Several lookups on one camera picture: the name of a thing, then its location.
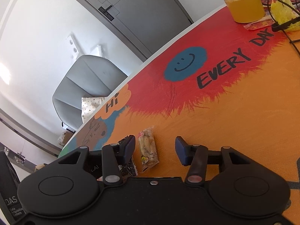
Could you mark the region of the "small nut snack pack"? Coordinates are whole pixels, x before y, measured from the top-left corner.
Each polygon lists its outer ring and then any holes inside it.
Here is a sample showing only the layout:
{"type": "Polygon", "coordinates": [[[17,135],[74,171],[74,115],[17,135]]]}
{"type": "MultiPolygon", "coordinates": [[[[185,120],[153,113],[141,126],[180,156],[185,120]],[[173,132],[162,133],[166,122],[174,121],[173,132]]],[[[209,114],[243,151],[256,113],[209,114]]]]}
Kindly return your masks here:
{"type": "Polygon", "coordinates": [[[154,138],[154,127],[148,127],[138,134],[142,172],[159,163],[158,152],[154,138]]]}

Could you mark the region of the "white rice cake pack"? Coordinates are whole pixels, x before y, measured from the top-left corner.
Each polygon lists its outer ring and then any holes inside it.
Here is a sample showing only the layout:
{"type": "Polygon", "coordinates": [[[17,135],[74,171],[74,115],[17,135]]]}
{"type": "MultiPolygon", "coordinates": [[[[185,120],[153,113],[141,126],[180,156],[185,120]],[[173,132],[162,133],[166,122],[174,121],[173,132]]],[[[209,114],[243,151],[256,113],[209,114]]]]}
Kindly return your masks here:
{"type": "Polygon", "coordinates": [[[135,136],[129,135],[118,142],[119,151],[117,153],[117,163],[123,179],[128,177],[136,177],[138,175],[136,165],[133,160],[135,151],[135,136]]]}

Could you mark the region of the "brown paper bag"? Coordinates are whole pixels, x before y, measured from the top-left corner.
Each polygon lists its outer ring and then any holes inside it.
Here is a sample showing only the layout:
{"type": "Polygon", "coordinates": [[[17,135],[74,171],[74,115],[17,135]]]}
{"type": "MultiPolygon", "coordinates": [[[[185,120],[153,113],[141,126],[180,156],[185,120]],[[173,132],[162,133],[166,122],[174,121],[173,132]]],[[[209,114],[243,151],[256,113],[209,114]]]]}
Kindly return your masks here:
{"type": "Polygon", "coordinates": [[[74,133],[68,130],[63,132],[57,139],[58,144],[64,147],[68,143],[68,141],[72,138],[73,135],[74,133]]]}

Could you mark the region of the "dotted white cushion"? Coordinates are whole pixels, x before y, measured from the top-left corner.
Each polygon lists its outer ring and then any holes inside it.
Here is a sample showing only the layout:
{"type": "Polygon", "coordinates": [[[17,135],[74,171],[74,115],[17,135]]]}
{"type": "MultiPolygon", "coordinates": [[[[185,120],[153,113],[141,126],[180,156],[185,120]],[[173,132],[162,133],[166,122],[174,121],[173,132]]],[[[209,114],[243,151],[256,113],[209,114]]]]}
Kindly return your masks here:
{"type": "Polygon", "coordinates": [[[81,118],[82,122],[88,121],[94,111],[102,104],[105,97],[82,97],[81,98],[81,118]]]}

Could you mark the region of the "colourful cat table mat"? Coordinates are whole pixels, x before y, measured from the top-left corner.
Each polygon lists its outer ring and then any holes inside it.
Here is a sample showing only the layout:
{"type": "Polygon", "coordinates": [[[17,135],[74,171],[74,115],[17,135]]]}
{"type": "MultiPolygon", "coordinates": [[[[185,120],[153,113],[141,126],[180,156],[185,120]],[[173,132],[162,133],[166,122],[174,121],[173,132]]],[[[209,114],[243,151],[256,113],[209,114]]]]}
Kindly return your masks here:
{"type": "Polygon", "coordinates": [[[159,163],[141,177],[184,177],[177,136],[231,146],[285,178],[285,216],[299,223],[299,32],[248,30],[222,6],[124,81],[63,148],[98,150],[152,128],[159,163]]]}

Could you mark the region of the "grey door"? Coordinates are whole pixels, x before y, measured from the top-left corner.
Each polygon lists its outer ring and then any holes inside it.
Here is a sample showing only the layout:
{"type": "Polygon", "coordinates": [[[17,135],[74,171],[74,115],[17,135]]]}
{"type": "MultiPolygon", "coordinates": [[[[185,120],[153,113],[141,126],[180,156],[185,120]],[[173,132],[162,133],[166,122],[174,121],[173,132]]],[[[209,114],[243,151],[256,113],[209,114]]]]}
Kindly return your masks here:
{"type": "Polygon", "coordinates": [[[189,27],[193,20],[179,0],[76,0],[143,62],[189,27]],[[109,21],[98,9],[112,5],[109,21]]]}

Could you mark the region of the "yellow tape roll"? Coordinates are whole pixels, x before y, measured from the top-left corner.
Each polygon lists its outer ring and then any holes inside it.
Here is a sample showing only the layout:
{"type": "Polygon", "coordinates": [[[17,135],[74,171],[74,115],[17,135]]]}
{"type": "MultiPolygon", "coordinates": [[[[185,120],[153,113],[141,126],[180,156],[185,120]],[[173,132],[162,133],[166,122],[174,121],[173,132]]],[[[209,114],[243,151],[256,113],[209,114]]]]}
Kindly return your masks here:
{"type": "Polygon", "coordinates": [[[224,0],[224,2],[237,23],[255,22],[266,14],[261,0],[224,0]]]}

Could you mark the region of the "yellow crumpled bag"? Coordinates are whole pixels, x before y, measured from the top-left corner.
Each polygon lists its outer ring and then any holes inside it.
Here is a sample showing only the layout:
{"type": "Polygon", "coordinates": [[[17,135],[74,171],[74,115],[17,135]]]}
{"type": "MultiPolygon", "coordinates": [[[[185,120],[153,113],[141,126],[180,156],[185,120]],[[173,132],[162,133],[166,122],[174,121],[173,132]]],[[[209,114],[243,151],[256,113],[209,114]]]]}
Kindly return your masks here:
{"type": "Polygon", "coordinates": [[[299,31],[299,14],[296,13],[296,8],[292,5],[291,0],[272,1],[271,16],[274,20],[274,24],[271,26],[273,32],[299,31]]]}

